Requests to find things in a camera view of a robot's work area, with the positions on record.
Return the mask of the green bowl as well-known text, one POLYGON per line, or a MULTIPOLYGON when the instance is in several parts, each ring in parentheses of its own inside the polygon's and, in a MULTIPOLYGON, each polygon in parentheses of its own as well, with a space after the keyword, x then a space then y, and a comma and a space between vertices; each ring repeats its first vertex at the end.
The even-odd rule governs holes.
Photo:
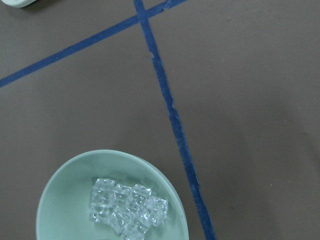
POLYGON ((92 187, 98 178, 126 186, 141 184, 168 201, 163 224, 151 227, 146 240, 187 240, 183 204, 167 177, 148 161, 117 150, 93 150, 64 163, 48 181, 36 215, 38 240, 119 240, 108 225, 90 220, 92 187))

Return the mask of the ice cubes in green bowl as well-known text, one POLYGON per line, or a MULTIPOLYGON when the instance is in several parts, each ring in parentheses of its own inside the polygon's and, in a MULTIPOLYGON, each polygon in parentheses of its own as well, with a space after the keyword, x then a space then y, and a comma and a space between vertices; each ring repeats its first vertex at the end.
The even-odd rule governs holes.
POLYGON ((151 227, 162 225, 169 203, 150 188, 98 178, 91 191, 89 219, 111 227, 124 240, 143 240, 151 227))

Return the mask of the cream bear tray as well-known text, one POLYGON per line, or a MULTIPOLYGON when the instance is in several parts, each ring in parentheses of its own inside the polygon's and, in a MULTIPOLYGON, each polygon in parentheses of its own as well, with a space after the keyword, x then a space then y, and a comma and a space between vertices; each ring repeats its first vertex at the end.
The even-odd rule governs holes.
POLYGON ((32 4, 36 0, 1 0, 1 1, 7 6, 10 6, 13 8, 23 8, 32 4))

